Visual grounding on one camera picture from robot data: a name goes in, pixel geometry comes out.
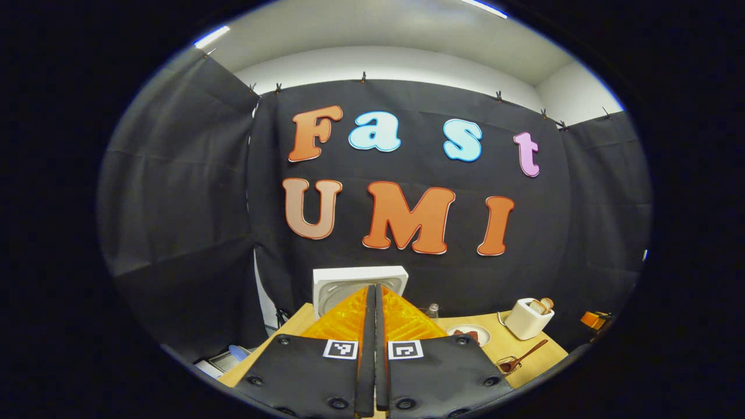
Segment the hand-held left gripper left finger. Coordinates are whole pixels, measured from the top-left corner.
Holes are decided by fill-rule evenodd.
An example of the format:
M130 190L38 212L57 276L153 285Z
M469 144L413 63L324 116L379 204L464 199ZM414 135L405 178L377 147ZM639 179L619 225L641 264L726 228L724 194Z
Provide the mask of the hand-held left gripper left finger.
M235 385L251 400L298 418L375 414L376 288L320 317L305 336L278 334Z

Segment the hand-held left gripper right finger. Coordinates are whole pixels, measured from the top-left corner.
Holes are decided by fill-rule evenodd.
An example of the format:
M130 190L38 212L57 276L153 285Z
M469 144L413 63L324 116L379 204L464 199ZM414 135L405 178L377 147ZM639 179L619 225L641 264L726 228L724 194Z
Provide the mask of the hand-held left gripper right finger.
M513 392L472 336L444 334L395 298L375 287L375 407L386 417L470 416Z

